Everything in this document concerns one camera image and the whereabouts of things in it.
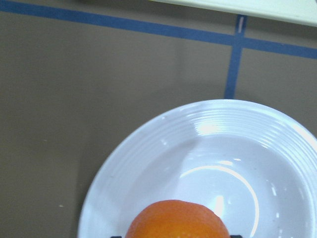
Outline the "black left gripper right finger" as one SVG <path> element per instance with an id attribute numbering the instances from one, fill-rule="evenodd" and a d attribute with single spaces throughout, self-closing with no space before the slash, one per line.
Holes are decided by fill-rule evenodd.
<path id="1" fill-rule="evenodd" d="M 231 238 L 243 238 L 241 235 L 230 235 Z"/>

